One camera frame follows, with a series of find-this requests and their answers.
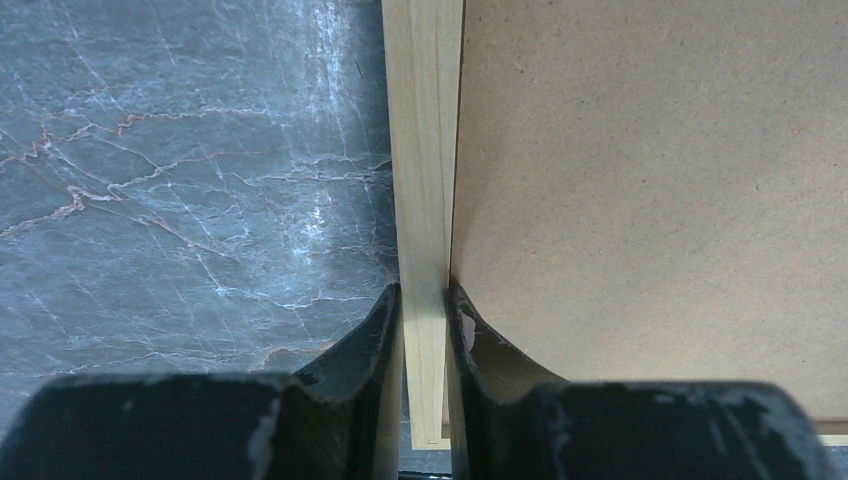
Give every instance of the brown fiberboard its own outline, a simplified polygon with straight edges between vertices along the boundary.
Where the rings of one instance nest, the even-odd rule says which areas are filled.
[[[452,270],[570,380],[848,418],[848,2],[467,0]]]

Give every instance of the gray stone surface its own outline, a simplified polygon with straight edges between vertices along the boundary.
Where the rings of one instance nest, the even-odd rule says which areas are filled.
[[[293,370],[364,317],[397,278],[381,22],[376,0],[4,4],[0,438],[57,375]]]

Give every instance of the wooden frame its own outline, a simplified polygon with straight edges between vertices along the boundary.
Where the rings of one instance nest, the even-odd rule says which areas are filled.
[[[383,0],[412,447],[442,436],[462,0]]]

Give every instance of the brown board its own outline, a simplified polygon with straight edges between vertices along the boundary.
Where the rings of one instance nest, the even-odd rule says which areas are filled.
[[[467,0],[452,272],[569,380],[848,419],[848,2]]]

